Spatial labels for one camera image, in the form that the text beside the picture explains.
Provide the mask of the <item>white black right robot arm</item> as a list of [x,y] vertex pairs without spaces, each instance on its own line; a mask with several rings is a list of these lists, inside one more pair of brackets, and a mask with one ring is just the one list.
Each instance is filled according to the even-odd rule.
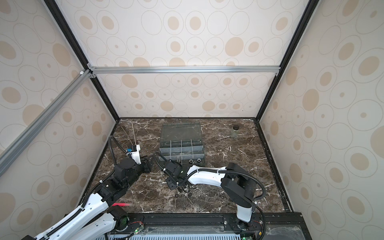
[[223,189],[237,206],[237,219],[244,223],[251,222],[257,200],[267,194],[266,187],[260,180],[235,163],[221,168],[181,165],[174,160],[167,160],[159,152],[153,153],[152,159],[168,177],[166,181],[171,190],[187,191],[191,185],[209,185]]

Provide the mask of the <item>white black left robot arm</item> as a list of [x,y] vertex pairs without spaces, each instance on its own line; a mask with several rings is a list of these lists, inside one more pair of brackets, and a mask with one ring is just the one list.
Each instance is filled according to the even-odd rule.
[[95,189],[87,194],[81,205],[69,215],[36,237],[25,236],[25,240],[68,240],[97,214],[107,210],[124,196],[141,174],[151,171],[148,162],[141,160],[139,145],[135,144],[124,150],[113,136],[108,138],[109,147],[112,146],[112,141],[118,145],[127,157],[119,163],[115,161],[113,172],[96,185]]

